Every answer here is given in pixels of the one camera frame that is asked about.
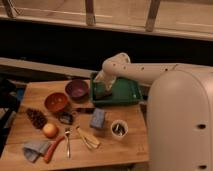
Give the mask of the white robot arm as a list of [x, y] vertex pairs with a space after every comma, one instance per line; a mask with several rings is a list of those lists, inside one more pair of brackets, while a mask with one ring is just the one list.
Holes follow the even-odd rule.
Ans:
[[149, 88], [150, 171], [213, 171], [213, 67], [106, 59], [95, 80], [111, 89], [118, 77]]

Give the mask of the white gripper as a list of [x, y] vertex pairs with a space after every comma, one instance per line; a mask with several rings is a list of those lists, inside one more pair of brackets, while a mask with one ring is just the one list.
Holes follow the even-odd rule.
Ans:
[[110, 74], [107, 74], [104, 71], [100, 71], [94, 79], [95, 83], [103, 83], [106, 91], [112, 89], [113, 84], [116, 81], [116, 77]]

